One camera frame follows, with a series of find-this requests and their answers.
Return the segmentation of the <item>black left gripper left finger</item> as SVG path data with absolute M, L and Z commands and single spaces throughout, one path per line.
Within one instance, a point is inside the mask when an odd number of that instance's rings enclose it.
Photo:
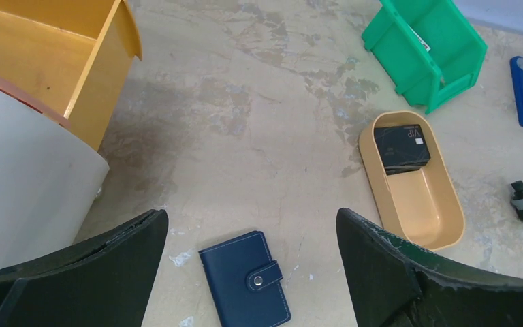
M 140 326 L 168 235 L 149 210 L 43 257 L 0 270 L 0 326 Z

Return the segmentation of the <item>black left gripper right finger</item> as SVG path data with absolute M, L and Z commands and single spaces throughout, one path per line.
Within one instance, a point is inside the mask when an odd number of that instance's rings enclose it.
M 338 248 L 359 326 L 523 326 L 523 279 L 445 258 L 348 208 Z

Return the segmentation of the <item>blue leather card holder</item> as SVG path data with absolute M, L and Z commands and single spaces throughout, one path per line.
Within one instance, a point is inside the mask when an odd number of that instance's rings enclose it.
M 280 326 L 291 319 L 279 263 L 261 231 L 198 251 L 222 326 Z

